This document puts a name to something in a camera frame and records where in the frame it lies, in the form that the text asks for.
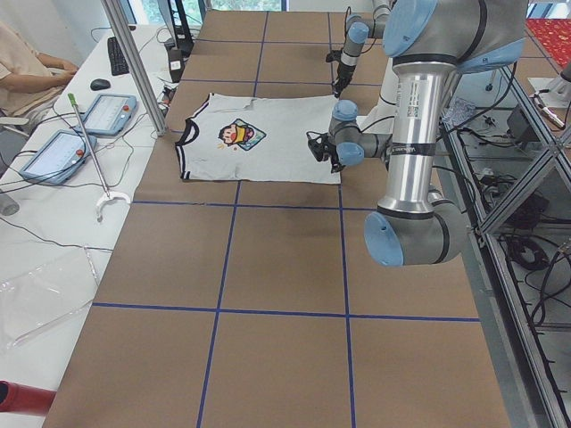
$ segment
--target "person's arm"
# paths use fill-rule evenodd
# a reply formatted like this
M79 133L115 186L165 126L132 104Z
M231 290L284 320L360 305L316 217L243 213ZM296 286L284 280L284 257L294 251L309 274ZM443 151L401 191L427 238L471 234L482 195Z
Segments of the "person's arm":
M54 76L31 76L28 74L10 73L0 78L0 87L10 92L34 94L56 86L65 86L73 78L68 71Z
M78 66L73 62L69 62L63 58L57 58L55 56L48 55L47 53L39 53L37 58L42 64L49 68L65 70L71 74L75 74L78 70Z

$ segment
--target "table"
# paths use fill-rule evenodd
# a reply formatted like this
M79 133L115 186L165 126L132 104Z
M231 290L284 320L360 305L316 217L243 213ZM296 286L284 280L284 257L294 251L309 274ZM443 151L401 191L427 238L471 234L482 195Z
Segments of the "table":
M380 162L339 186L178 178L209 92L328 94L342 42L342 13L208 13L46 428L509 426L462 259L366 252ZM344 93L361 113L385 69L370 52Z
M170 81L167 54L159 42L167 36L166 33L161 33L157 38L159 29L160 27L154 25L139 25L132 31L136 44L141 49L140 54L149 74L153 91L157 96L161 94L164 80ZM72 111L66 95L68 93L76 96L81 111L84 111L100 93L137 95L137 88L130 74L111 76L106 47L106 39L111 34L111 32L103 34L94 51L87 57L76 76L63 91L63 95L54 106L58 113ZM99 92L91 91L89 83L94 78L107 78L112 83L111 88ZM128 127L143 113L145 113L145 107L139 101L138 109L134 113L134 118L128 123ZM77 123L73 116L66 118L71 124ZM28 140L24 150L38 149L55 131L66 127L67 124L60 119L41 124ZM110 148L102 149L98 153L98 159L108 183L115 184L120 181L116 190L132 197L151 155L155 139L153 125L148 117L144 116L138 125L127 134L127 142L119 140ZM99 138L98 141L99 146L102 147L112 140ZM120 179L129 156L125 176ZM12 167L21 168L27 159L26 156L17 158ZM0 180L0 186L5 191L21 187L21 185L6 184L19 179L20 177L15 172L7 171ZM67 182L67 185L85 183L99 183L91 160L87 160L79 172ZM103 189L99 185L77 188L33 185L11 193L12 198L20 204L20 211L5 219L16 225L25 226L45 239L52 239L59 243L76 243L112 249L128 214L129 206L124 202L106 204L103 208L103 222L97 223L95 204L102 194ZM4 281L22 275L54 259L65 257L70 250L70 248L41 243L27 232L0 222L0 260L2 261L0 279ZM90 253L95 271L101 278L111 253L108 251L91 251ZM51 330L48 334L39 336L32 342L1 355L0 379L57 389L85 316L86 313L79 315ZM43 418L40 417L11 414L0 416L2 428L31 428L39 427L42 423Z

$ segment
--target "blue joint cap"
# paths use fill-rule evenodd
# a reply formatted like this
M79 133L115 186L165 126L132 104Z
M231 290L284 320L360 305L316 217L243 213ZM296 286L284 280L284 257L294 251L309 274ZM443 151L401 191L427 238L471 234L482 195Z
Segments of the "blue joint cap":
M351 20L354 20L355 18L357 18L358 20L360 20L360 15L358 15L357 13L352 13L351 15L349 15L347 17L347 19L345 20L345 22L349 22Z
M458 66L458 71L462 74L481 73L509 65L521 56L524 43L525 39L520 38L491 52L467 60Z
M356 143L340 143L336 148L339 161L347 167L359 165L365 159L365 151Z
M380 212L371 212L365 219L365 243L373 260L383 266L402 266L401 242L388 220Z
M368 27L367 24L363 22L355 22L349 28L347 36L351 39L353 43L357 45L362 45L368 39Z
M357 115L359 115L359 107L357 107L357 104L351 100L338 101L333 108L332 113L332 116L335 119L341 120L342 122L351 122L356 120Z
M383 34L383 47L387 56L401 56L414 45L437 5L438 0L399 0L396 3Z

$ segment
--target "keyboard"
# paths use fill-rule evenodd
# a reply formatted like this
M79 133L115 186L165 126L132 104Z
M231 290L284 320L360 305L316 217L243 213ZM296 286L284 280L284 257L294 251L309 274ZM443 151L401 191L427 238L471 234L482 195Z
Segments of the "keyboard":
M109 37L107 39L107 53L109 54L109 63L111 64L112 76L127 74L128 64L115 36Z

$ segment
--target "red object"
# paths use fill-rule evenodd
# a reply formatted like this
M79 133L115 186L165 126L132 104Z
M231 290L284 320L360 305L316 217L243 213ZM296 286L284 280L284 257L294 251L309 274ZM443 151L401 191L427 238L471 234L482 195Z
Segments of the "red object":
M550 57L565 68L571 60L571 20L529 19L527 27Z
M54 398L55 391L0 381L0 412L45 416Z

